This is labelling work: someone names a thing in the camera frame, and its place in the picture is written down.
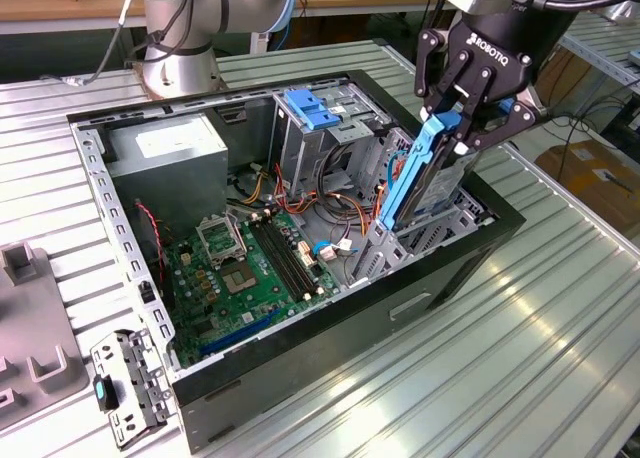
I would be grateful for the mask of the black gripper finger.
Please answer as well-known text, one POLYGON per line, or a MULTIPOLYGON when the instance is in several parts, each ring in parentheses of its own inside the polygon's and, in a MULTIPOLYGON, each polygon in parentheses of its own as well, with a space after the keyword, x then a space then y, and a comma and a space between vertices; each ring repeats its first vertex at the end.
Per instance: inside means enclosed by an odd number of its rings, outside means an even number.
POLYGON ((535 101, 516 100, 501 124, 487 126, 489 115, 499 109, 497 102, 489 100, 489 89, 495 78, 494 69, 487 67, 476 78, 452 138, 455 155, 464 156, 497 146, 531 128, 542 117, 542 108, 535 101))
POLYGON ((463 100, 462 123, 470 123, 473 111, 466 102, 470 94, 473 64, 473 32, 469 27, 449 31, 425 29, 419 35, 414 92, 423 99, 420 117, 450 111, 463 100))

